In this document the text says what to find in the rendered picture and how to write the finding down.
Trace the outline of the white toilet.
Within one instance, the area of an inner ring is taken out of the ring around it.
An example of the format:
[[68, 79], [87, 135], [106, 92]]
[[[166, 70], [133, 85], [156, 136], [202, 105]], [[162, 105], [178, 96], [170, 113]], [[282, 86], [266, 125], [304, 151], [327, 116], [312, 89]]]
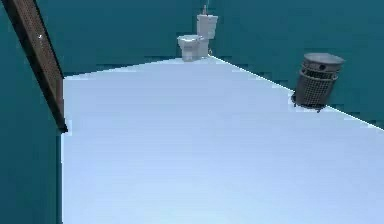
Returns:
[[184, 62], [193, 62], [209, 56], [209, 43], [215, 38], [217, 22], [218, 16], [209, 14], [208, 5], [205, 4], [202, 12], [196, 16], [196, 33], [177, 37]]

